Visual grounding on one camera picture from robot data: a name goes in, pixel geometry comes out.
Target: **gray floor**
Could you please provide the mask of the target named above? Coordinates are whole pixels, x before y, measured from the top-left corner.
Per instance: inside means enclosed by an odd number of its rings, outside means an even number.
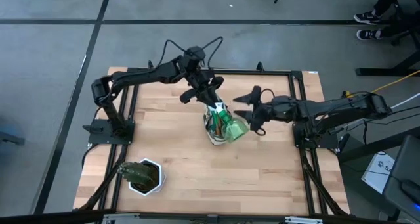
[[[102,0],[0,0],[0,18],[96,19]],[[350,20],[371,9],[376,0],[110,0],[105,19],[275,19]],[[413,0],[401,0],[407,10]],[[72,208],[81,173],[81,157],[95,104],[90,84],[110,66],[144,67],[160,58],[164,41],[183,47],[204,45],[217,36],[224,43],[212,60],[220,68],[318,71],[326,99],[341,91],[371,91],[396,80],[357,77],[358,67],[389,68],[413,51],[410,39],[392,47],[389,41],[359,41],[355,26],[267,25],[128,25],[102,26],[77,104],[72,126],[52,186],[46,212]],[[30,212],[45,164],[58,133],[93,26],[0,26],[1,119],[25,136],[24,146],[0,148],[0,216]],[[166,60],[180,54],[169,46]],[[419,80],[407,79],[381,91],[393,105],[416,93]],[[404,105],[418,105],[416,99]],[[416,118],[394,126],[369,126],[376,141],[417,126]],[[361,129],[351,132],[361,140]],[[390,151],[393,156],[396,150]],[[346,187],[350,209],[360,217],[378,218],[379,209]]]

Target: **wooden table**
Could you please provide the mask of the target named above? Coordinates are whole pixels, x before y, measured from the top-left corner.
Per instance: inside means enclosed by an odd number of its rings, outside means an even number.
[[[108,73],[126,70],[113,67]],[[223,77],[225,81],[217,93],[231,111],[247,108],[232,99],[250,93],[254,85],[270,88],[276,95],[290,95],[288,79],[284,76]],[[318,74],[303,72],[303,77],[307,98],[322,101]],[[161,192],[147,197],[129,190],[128,183],[123,180],[117,210],[308,215],[299,151],[294,146],[291,123],[265,123],[267,134],[263,137],[250,131],[235,143],[213,146],[203,128],[204,105],[195,100],[188,104],[179,101],[179,96],[187,89],[185,81],[175,85],[151,83],[140,86],[135,110],[135,138],[129,145],[126,161],[143,158],[156,161],[163,166],[167,180]],[[131,95],[132,89],[127,97],[126,112]],[[269,92],[264,93],[262,101],[269,101],[271,97]],[[105,115],[100,113],[98,117],[105,118]],[[83,205],[102,182],[109,151],[109,145],[100,145],[87,156],[75,208]],[[337,158],[326,149],[317,151],[326,189],[340,207],[349,212]],[[114,183],[108,190],[106,208],[110,207],[113,189]],[[313,184],[312,193],[319,212]]]

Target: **white pot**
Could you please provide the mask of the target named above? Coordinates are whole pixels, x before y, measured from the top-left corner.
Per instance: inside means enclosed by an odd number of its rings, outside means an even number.
[[[162,186],[166,180],[166,174],[162,171],[162,166],[159,163],[153,162],[152,160],[149,160],[147,158],[143,159],[140,161],[140,163],[142,162],[150,162],[151,164],[157,166],[159,168],[159,184],[156,185],[156,187],[154,187],[151,191],[147,192],[147,193],[142,193],[138,190],[136,190],[135,188],[133,188],[133,186],[131,186],[131,182],[129,182],[129,188],[138,193],[141,194],[143,196],[148,196],[149,194],[153,193],[153,192],[159,192],[162,189]]]

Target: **yellow cable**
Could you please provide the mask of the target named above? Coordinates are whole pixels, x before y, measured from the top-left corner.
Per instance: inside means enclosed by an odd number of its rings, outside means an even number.
[[[409,75],[408,75],[408,76],[406,76],[406,77],[402,77],[401,79],[396,80],[396,81],[394,81],[394,82],[392,82],[392,83],[389,83],[389,84],[387,84],[387,85],[384,85],[384,86],[382,86],[382,87],[379,87],[379,88],[377,88],[377,89],[373,90],[373,91],[372,91],[372,93],[376,93],[376,92],[378,92],[379,90],[384,89],[384,88],[386,88],[386,87],[388,87],[388,86],[394,85],[394,84],[396,84],[396,83],[400,83],[401,81],[403,81],[403,80],[405,80],[405,79],[407,79],[407,78],[410,78],[410,77],[412,77],[412,76],[414,76],[415,74],[418,74],[418,73],[420,73],[420,70],[418,70],[418,71],[416,71],[416,72],[414,72],[414,73],[412,73],[412,74],[409,74]]]

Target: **potted plant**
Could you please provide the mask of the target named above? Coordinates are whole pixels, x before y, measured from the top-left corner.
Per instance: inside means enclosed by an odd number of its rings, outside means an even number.
[[[162,166],[147,158],[140,162],[124,162],[118,172],[129,182],[129,188],[143,196],[159,192],[166,180]]]

